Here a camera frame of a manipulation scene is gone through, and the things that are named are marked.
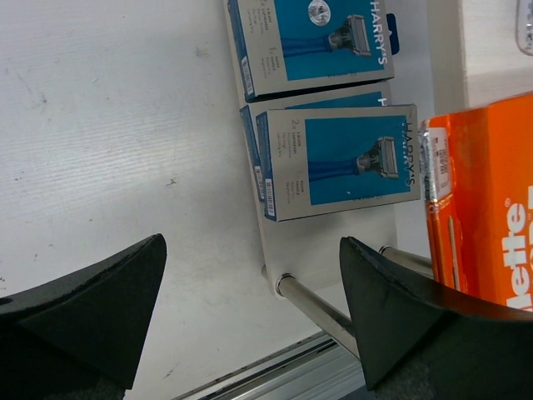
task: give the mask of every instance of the metal rod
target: metal rod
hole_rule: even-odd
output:
[[[349,317],[322,300],[291,275],[280,279],[277,290],[348,352],[361,359]]]
[[[411,252],[402,252],[391,246],[382,247],[380,253],[391,261],[408,268],[415,273],[419,273],[426,278],[433,279],[433,269],[431,260],[426,257],[418,256]]]

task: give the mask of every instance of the razor box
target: razor box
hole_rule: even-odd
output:
[[[286,221],[417,200],[416,107],[273,110],[257,117],[265,217]]]
[[[353,108],[377,107],[391,104],[391,90],[388,82],[360,87],[329,90],[325,92],[284,97],[264,102],[253,102],[241,109],[241,118],[246,135],[247,148],[252,163],[257,193],[261,202],[265,199],[261,157],[258,146],[256,118],[268,110],[306,108]]]
[[[247,102],[394,76],[383,0],[228,0],[227,7]]]

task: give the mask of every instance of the box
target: box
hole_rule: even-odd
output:
[[[267,111],[257,126],[272,221],[420,198],[415,106]]]
[[[383,0],[229,0],[227,7],[247,102],[394,76]]]
[[[284,97],[264,102],[253,102],[241,109],[241,117],[246,134],[248,152],[252,160],[254,179],[259,200],[264,201],[261,159],[259,155],[256,118],[267,110],[284,108],[353,108],[374,107],[390,104],[391,90],[387,82],[360,87],[349,87],[319,93]]]
[[[458,290],[533,311],[533,92],[487,107],[434,117],[423,129],[434,268]],[[443,142],[437,148],[435,140]],[[453,196],[455,215],[446,205]],[[455,238],[447,234],[453,222]],[[451,246],[442,243],[453,242]],[[454,265],[451,259],[459,262]]]

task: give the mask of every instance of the razor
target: razor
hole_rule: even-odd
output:
[[[332,53],[348,49],[357,56],[370,57],[371,49],[366,35],[365,18],[350,15],[334,33],[305,39],[281,38],[285,58],[312,53]]]
[[[340,162],[309,162],[309,181],[337,178],[346,175],[379,173],[387,179],[398,179],[398,163],[393,137],[380,137],[374,146],[360,157]]]

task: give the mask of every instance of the barcode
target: barcode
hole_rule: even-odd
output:
[[[266,212],[271,217],[276,216],[276,209],[274,208],[274,191],[272,190],[272,180],[265,179],[266,188]]]
[[[256,179],[257,179],[257,182],[259,183],[259,198],[261,200],[264,200],[265,199],[265,187],[263,184],[263,174],[261,172],[261,167],[255,167],[254,169],[256,170]]]
[[[445,148],[437,151],[436,156],[439,158],[439,169],[441,170],[441,175],[450,173],[448,170],[448,149]]]
[[[250,74],[250,66],[248,65],[248,56],[241,60],[242,74],[244,75],[244,83],[246,85],[247,94],[253,94],[252,75]]]

